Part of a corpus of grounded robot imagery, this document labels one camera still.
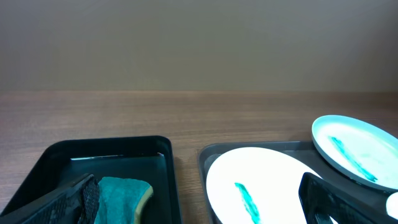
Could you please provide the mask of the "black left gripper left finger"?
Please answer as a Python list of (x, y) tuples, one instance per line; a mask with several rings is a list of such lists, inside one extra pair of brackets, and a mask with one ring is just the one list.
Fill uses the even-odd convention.
[(8, 224), (94, 223), (99, 209), (100, 188), (92, 174), (43, 195), (1, 217)]

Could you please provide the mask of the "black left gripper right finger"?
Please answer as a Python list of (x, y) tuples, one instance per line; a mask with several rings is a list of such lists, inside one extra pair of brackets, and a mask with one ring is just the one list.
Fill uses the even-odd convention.
[(302, 176), (298, 194), (308, 224), (397, 224), (397, 219), (309, 172)]

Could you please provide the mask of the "green and yellow sponge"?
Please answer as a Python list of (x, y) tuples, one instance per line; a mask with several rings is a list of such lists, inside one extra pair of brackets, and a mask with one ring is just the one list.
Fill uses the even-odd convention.
[(99, 181), (99, 209), (95, 224), (140, 224), (154, 190), (143, 180), (103, 177)]

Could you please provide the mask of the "white plate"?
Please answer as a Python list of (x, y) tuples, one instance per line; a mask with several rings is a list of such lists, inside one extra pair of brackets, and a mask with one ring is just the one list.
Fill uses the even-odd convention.
[(398, 219), (398, 192), (391, 194), (387, 198), (386, 212), (390, 217)]
[(282, 152), (240, 147), (212, 163), (205, 192), (220, 223), (305, 223), (299, 186), (306, 172), (321, 177)]
[(397, 190), (397, 138), (359, 119), (325, 115), (312, 124), (319, 154), (337, 171), (362, 185)]

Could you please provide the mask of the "small black tray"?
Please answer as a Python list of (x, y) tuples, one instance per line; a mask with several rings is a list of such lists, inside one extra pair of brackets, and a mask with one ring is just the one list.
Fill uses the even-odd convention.
[(77, 177), (118, 177), (149, 183), (154, 195), (143, 223), (182, 222), (171, 142), (163, 136), (79, 139), (49, 146), (10, 202), (7, 215)]

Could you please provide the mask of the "large dark grey tray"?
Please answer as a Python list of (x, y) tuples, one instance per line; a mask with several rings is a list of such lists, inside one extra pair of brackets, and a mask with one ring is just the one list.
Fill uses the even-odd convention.
[(298, 159), (320, 174), (327, 182), (371, 208), (386, 214), (386, 201), (390, 192), (383, 192), (360, 185), (334, 169), (318, 153), (311, 141), (263, 141), (263, 142), (226, 142), (211, 144), (198, 154), (198, 166), (203, 188), (206, 188), (206, 177), (212, 163), (222, 154), (240, 147), (263, 147), (282, 152)]

